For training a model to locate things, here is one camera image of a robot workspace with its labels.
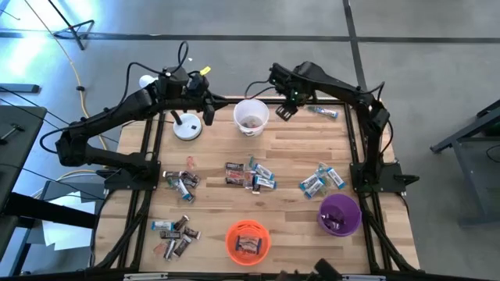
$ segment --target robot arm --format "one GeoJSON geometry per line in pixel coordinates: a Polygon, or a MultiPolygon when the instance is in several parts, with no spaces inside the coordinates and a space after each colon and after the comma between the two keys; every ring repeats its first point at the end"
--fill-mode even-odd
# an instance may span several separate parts
{"type": "Polygon", "coordinates": [[[145,160],[140,153],[120,153],[93,148],[88,139],[133,120],[152,118],[165,110],[203,111],[203,119],[211,126],[215,111],[227,105],[226,99],[212,94],[209,82],[200,73],[188,75],[180,67],[163,70],[158,80],[129,95],[114,108],[88,119],[71,123],[55,143],[59,161],[65,166],[99,164],[125,169],[135,179],[151,176],[156,163],[145,160]]]}
{"type": "Polygon", "coordinates": [[[353,87],[328,76],[312,62],[304,62],[293,71],[274,63],[270,71],[269,82],[275,86],[278,94],[283,94],[286,98],[285,103],[276,110],[276,114],[285,121],[298,111],[298,106],[305,105],[309,99],[317,101],[316,91],[338,98],[356,110],[361,129],[367,136],[362,181],[377,183],[382,166],[379,152],[381,136],[389,120],[389,112],[384,105],[371,92],[361,91],[360,87],[353,87]]]}

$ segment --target white cup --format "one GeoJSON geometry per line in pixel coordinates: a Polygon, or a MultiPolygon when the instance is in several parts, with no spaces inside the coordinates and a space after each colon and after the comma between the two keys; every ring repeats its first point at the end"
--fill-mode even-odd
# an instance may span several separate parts
{"type": "Polygon", "coordinates": [[[267,105],[258,99],[238,102],[233,112],[234,123],[248,137],[256,137],[264,131],[269,120],[267,105]]]}

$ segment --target gray floor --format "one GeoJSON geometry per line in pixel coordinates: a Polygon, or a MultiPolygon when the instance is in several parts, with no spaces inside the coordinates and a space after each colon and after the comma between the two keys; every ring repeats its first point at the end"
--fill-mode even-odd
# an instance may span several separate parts
{"type": "MultiPolygon", "coordinates": [[[[52,29],[64,28],[47,2],[31,2],[52,29]]],[[[93,29],[96,32],[348,35],[341,0],[59,0],[55,3],[72,23],[96,20],[93,29]]],[[[500,36],[500,4],[494,0],[352,0],[351,6],[359,36],[500,36]]],[[[21,21],[1,14],[0,28],[42,30],[23,1],[11,0],[6,10],[21,21]]],[[[93,114],[119,100],[129,62],[143,62],[156,69],[174,65],[179,43],[89,41],[84,52],[72,41],[62,44],[88,89],[87,107],[93,114]]],[[[39,37],[4,38],[0,39],[0,46],[2,82],[40,84],[43,88],[40,94],[25,97],[66,120],[82,116],[74,75],[54,41],[39,37]]],[[[211,89],[219,94],[240,94],[248,82],[266,79],[272,62],[293,67],[311,60],[330,75],[350,84],[357,83],[351,47],[346,42],[192,41],[190,47],[192,62],[186,68],[211,66],[211,89]]],[[[458,217],[475,212],[458,163],[452,151],[433,155],[428,148],[498,99],[500,45],[360,44],[359,48],[368,86],[386,81],[382,98],[391,112],[395,152],[404,172],[421,178],[410,186],[408,201],[422,269],[498,279],[500,229],[458,227],[458,217]]],[[[138,78],[145,73],[133,69],[131,91],[138,89],[138,78]]],[[[0,97],[24,104],[8,94],[0,97]]],[[[42,132],[50,129],[44,125],[42,132]]],[[[118,139],[120,132],[111,130],[106,135],[118,139]]],[[[116,149],[116,144],[107,143],[116,149]]],[[[98,140],[92,144],[100,146],[98,140]]],[[[25,167],[51,177],[71,170],[61,167],[54,155],[43,152],[38,145],[34,146],[25,167]]],[[[16,191],[31,194],[43,183],[43,179],[23,172],[16,191]]],[[[9,251],[12,257],[16,241],[11,243],[9,251]]],[[[0,263],[0,273],[5,274],[8,260],[4,258],[0,263]]]]}

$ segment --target plastic cup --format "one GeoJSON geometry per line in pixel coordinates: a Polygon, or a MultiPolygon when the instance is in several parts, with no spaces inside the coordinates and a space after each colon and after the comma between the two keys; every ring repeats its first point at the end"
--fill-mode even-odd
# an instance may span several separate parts
{"type": "Polygon", "coordinates": [[[321,203],[318,223],[327,233],[336,237],[346,237],[358,229],[361,223],[361,210],[349,196],[333,194],[326,197],[321,203]],[[339,223],[338,229],[335,229],[331,222],[322,218],[322,215],[326,214],[341,219],[343,223],[339,223]]]}
{"type": "Polygon", "coordinates": [[[256,137],[267,125],[269,109],[260,100],[243,100],[234,107],[233,117],[234,123],[245,136],[256,137]]]}

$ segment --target orange bowl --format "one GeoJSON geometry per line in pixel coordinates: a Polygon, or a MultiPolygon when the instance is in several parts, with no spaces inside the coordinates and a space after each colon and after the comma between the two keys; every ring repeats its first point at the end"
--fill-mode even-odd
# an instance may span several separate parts
{"type": "Polygon", "coordinates": [[[267,229],[255,220],[242,220],[233,224],[226,233],[226,251],[230,258],[239,265],[260,263],[271,248],[271,237],[267,229]],[[258,254],[237,251],[238,236],[258,237],[262,239],[258,254]]]}

